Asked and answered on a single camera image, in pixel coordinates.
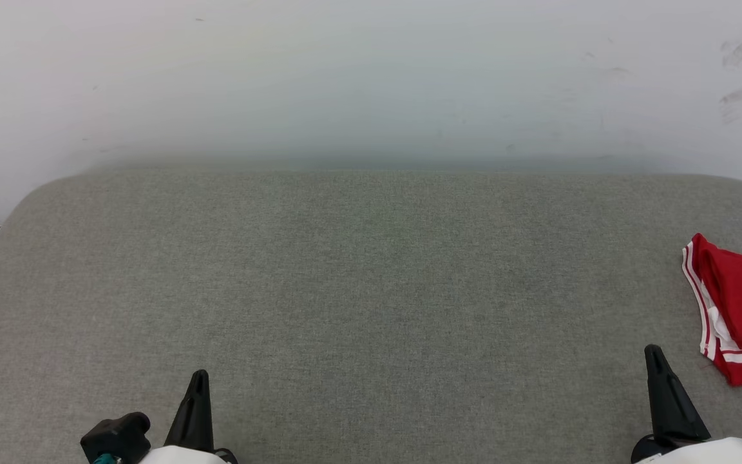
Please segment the fabric upholstery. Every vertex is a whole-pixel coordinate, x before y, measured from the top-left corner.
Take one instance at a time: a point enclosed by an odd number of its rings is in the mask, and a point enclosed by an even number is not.
[[[742,253],[702,176],[127,170],[0,232],[0,462],[85,462],[99,420],[161,446],[191,373],[242,464],[628,462],[663,347],[715,438],[742,388],[698,352],[681,249]]]

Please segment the gray cushion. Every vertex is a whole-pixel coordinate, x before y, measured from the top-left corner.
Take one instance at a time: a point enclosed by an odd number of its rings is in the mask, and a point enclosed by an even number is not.
[[[0,234],[0,462],[160,446],[191,373],[243,464],[627,462],[663,347],[716,437],[742,388],[698,352],[695,232],[742,253],[742,182],[699,176],[119,171]]]

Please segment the red cloth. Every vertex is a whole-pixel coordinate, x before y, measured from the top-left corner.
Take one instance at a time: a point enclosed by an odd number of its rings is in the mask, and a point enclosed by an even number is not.
[[[731,385],[742,385],[742,255],[697,234],[683,249],[683,273],[700,306],[701,353]]]

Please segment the white wall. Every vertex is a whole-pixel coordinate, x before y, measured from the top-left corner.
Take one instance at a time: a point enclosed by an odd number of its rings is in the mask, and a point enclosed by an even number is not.
[[[140,158],[742,179],[742,1],[0,0],[0,222]]]

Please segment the gray fabric surface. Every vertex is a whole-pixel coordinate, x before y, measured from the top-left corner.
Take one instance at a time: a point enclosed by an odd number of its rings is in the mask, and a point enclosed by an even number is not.
[[[742,388],[698,352],[695,232],[742,253],[715,177],[121,171],[0,232],[0,462],[159,446],[191,373],[242,464],[628,462],[662,345],[712,434]]]

